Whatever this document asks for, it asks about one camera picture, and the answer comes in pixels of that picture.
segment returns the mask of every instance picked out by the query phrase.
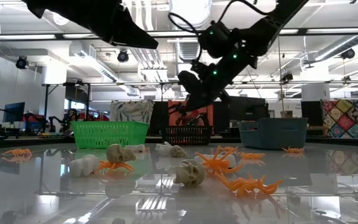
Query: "computer monitor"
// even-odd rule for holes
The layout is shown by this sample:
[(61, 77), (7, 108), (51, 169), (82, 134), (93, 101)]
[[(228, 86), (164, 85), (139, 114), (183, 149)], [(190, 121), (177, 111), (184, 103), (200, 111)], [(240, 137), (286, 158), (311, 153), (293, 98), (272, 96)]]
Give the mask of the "computer monitor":
[(24, 114), (24, 102), (5, 105), (4, 122), (13, 123), (22, 121)]

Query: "green plastic basket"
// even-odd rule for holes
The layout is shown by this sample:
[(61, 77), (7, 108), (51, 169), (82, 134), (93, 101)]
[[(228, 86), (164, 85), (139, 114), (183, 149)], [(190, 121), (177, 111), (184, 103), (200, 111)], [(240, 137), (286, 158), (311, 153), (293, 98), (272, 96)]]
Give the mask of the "green plastic basket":
[(107, 148), (144, 144), (149, 124), (137, 121), (75, 121), (75, 144), (78, 148)]

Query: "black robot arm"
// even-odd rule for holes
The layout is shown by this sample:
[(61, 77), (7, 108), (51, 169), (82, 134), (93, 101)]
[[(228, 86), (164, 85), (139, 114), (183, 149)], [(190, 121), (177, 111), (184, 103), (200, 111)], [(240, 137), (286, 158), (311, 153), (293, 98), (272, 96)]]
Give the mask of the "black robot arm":
[[(221, 19), (227, 8), (236, 1), (243, 2), (265, 17), (248, 29), (229, 30), (221, 22)], [(209, 65), (199, 62), (200, 56), (194, 59), (191, 63), (191, 70), (198, 74), (199, 79), (187, 71), (179, 73), (179, 82), (189, 93), (186, 111), (208, 106), (218, 97), (225, 101), (227, 93), (224, 88), (232, 84), (233, 78), (246, 66), (257, 68), (257, 57), (267, 53), (285, 24), (307, 2), (308, 0), (278, 0), (276, 8), (266, 13), (256, 9), (245, 0), (232, 0), (225, 8), (221, 18), (217, 22), (212, 21), (211, 26), (206, 30), (197, 33), (192, 29), (192, 32), (198, 35), (201, 49), (205, 49), (212, 58), (221, 57), (221, 59), (217, 64)], [(174, 13), (170, 13), (168, 16), (174, 24), (173, 16), (183, 20)]]

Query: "security camera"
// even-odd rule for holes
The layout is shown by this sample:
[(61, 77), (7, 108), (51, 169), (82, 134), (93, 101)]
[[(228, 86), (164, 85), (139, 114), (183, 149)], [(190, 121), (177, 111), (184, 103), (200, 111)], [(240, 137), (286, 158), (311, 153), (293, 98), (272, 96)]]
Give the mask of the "security camera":
[(27, 56), (19, 56), (16, 62), (16, 68), (18, 69), (28, 69), (29, 61), (27, 61)]
[(127, 50), (120, 50), (117, 60), (122, 63), (127, 62), (129, 60)]
[(340, 55), (340, 57), (341, 57), (342, 59), (352, 59), (352, 58), (354, 58), (355, 54), (356, 54), (356, 53), (354, 52), (353, 49), (349, 49), (349, 50), (343, 52), (343, 53)]

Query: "orange toy insect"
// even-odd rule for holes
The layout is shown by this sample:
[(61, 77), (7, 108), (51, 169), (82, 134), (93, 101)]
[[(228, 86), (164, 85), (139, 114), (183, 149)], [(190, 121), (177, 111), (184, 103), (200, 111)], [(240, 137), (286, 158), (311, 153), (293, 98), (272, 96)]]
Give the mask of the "orange toy insect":
[(238, 197), (247, 195), (248, 191), (253, 191), (254, 189), (259, 189), (261, 192), (267, 195), (271, 195), (276, 192), (278, 185), (283, 182), (283, 180), (279, 180), (274, 184), (264, 186), (264, 182), (266, 179), (265, 175), (259, 180), (253, 179), (252, 176), (249, 174), (249, 180), (240, 177), (237, 180), (233, 180), (231, 182), (227, 181), (227, 179), (222, 174), (215, 174), (215, 176), (218, 177), (229, 190), (233, 192), (237, 191), (236, 195)]
[(244, 153), (240, 152), (242, 159), (261, 159), (265, 156), (264, 153)]
[(237, 147), (231, 147), (231, 146), (225, 146), (225, 147), (221, 147), (218, 146), (218, 149), (221, 150), (222, 152), (230, 152), (233, 151), (233, 153), (238, 155), (238, 146)]
[(284, 148), (282, 148), (282, 149), (288, 153), (304, 153), (305, 152), (304, 147), (303, 148), (288, 147), (288, 149), (284, 149)]
[(120, 167), (125, 168), (125, 169), (127, 169), (127, 170), (129, 170), (131, 172), (135, 171), (135, 169), (131, 165), (128, 165), (125, 162), (118, 162), (118, 163), (112, 164), (109, 161), (99, 161), (99, 169), (98, 169), (97, 172), (99, 172), (99, 171), (101, 171), (103, 169), (109, 169), (107, 171), (107, 173), (108, 173), (108, 172), (111, 172), (114, 169), (118, 169)]
[(12, 154), (13, 156), (26, 156), (26, 154), (32, 156), (32, 153), (30, 151), (30, 149), (13, 149), (13, 150), (9, 150), (6, 151), (4, 153), (2, 153), (2, 156), (7, 156)]
[(32, 153), (30, 149), (13, 149), (4, 152), (1, 155), (2, 156), (12, 155), (13, 157), (10, 159), (7, 159), (5, 157), (2, 157), (1, 159), (4, 161), (15, 162), (15, 163), (29, 162), (32, 157)]
[(224, 156), (222, 156), (222, 158), (217, 159), (220, 149), (221, 149), (221, 147), (218, 147), (218, 149), (216, 150), (215, 155), (212, 159), (208, 159), (205, 156), (203, 156), (202, 154), (196, 152), (196, 155), (200, 156), (200, 158), (202, 158), (205, 161), (203, 163), (203, 165), (206, 168), (206, 172), (210, 175), (214, 175), (216, 172), (218, 174), (222, 174), (222, 173), (230, 174), (230, 173), (239, 171), (241, 169), (241, 167), (243, 166), (243, 164), (241, 164), (237, 167), (234, 167), (232, 169), (229, 169), (230, 162), (228, 160), (224, 160), (228, 155), (233, 154), (234, 150), (227, 152)]

